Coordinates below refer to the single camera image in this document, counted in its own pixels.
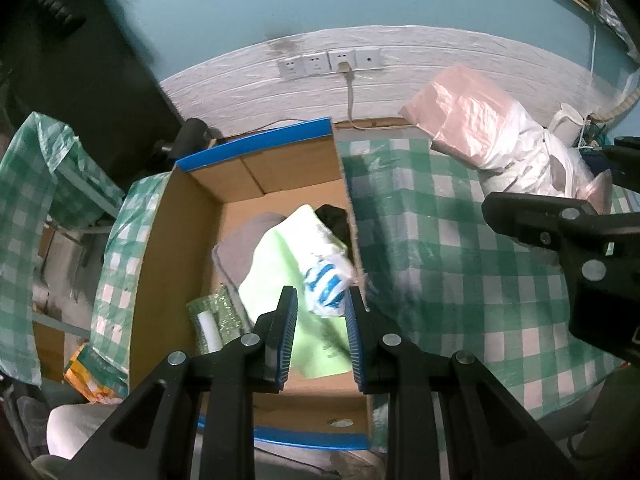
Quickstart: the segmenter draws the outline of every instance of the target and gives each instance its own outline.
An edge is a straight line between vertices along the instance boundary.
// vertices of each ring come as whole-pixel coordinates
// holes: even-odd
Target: yellow package
[[[91,402],[110,403],[127,395],[127,378],[83,344],[69,359],[65,379]]]

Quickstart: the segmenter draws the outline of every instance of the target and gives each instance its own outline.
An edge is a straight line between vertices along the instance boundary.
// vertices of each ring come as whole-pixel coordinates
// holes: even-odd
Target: blue wall
[[[615,137],[640,136],[640,102],[612,125],[607,136],[611,142]]]
[[[570,0],[106,0],[158,80],[261,41],[323,28],[433,25],[529,43],[584,67],[594,18]],[[617,86],[635,69],[598,26],[598,75]]]

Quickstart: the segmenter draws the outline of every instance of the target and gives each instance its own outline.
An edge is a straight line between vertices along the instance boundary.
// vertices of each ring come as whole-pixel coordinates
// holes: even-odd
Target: white wall panel
[[[340,74],[280,78],[276,60],[334,48],[378,46],[385,67],[357,71],[354,118],[396,116],[444,67],[463,63],[522,102],[546,126],[561,102],[581,113],[607,108],[620,91],[562,57],[489,34],[423,26],[372,25],[320,30],[248,46],[192,66],[161,86],[183,117],[198,117],[226,136],[285,118],[347,117]]]

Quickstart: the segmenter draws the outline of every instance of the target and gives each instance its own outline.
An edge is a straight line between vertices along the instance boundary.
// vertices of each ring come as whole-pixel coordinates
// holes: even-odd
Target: gray cloth
[[[27,434],[29,447],[46,447],[49,407],[44,402],[31,397],[20,397],[17,405],[18,414]]]
[[[211,251],[211,259],[216,271],[228,288],[231,301],[246,332],[250,331],[252,327],[240,301],[238,287],[249,274],[254,260],[255,248],[264,234],[285,218],[286,216],[278,213],[262,213],[255,216],[232,232]]]
[[[37,386],[12,380],[2,393],[4,413],[29,460],[49,453],[47,449],[47,419],[50,408]]]

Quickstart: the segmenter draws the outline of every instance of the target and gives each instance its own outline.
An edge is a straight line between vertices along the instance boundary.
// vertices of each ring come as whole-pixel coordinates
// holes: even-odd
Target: black cloth
[[[335,205],[324,204],[316,209],[316,216],[326,225],[338,240],[347,246],[347,257],[353,263],[351,249],[351,230],[349,229],[349,217],[347,212]]]

